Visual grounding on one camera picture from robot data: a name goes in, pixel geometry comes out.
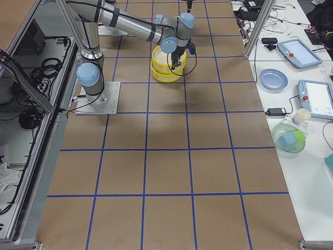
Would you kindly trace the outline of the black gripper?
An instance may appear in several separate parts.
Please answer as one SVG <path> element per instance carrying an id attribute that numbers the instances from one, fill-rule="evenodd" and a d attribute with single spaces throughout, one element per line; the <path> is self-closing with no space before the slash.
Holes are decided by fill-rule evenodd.
<path id="1" fill-rule="evenodd" d="M 191 12 L 193 0 L 187 0 L 187 12 Z M 186 50 L 186 46 L 177 46 L 176 50 L 172 53 L 172 69 L 175 69 L 176 67 L 179 67 L 181 65 L 180 57 L 184 54 Z"/>

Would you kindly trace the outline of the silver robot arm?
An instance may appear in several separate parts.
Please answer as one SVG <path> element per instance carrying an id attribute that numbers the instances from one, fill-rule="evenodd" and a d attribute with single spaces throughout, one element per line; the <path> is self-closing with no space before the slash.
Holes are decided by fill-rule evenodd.
<path id="1" fill-rule="evenodd" d="M 195 24 L 191 13 L 177 17 L 156 15 L 155 22 L 148 22 L 121 10 L 115 1 L 66 1 L 78 15 L 81 25 L 84 62 L 102 66 L 104 55 L 100 49 L 98 25 L 119 29 L 147 42 L 160 46 L 162 51 L 171 55 L 171 69 L 180 66 L 180 58 L 188 49 L 196 54 L 190 35 Z"/>

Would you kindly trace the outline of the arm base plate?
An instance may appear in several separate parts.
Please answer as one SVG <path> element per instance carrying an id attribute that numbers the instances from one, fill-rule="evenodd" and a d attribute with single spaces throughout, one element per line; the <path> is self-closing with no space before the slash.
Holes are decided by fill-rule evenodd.
<path id="1" fill-rule="evenodd" d="M 128 36 L 128 33 L 117 28 L 104 25 L 98 26 L 99 36 Z"/>
<path id="2" fill-rule="evenodd" d="M 86 96 L 83 87 L 80 89 L 80 95 L 83 98 L 78 99 L 78 109 L 75 110 L 77 115 L 116 115 L 120 94 L 120 82 L 105 82 L 105 88 L 101 96 Z"/>

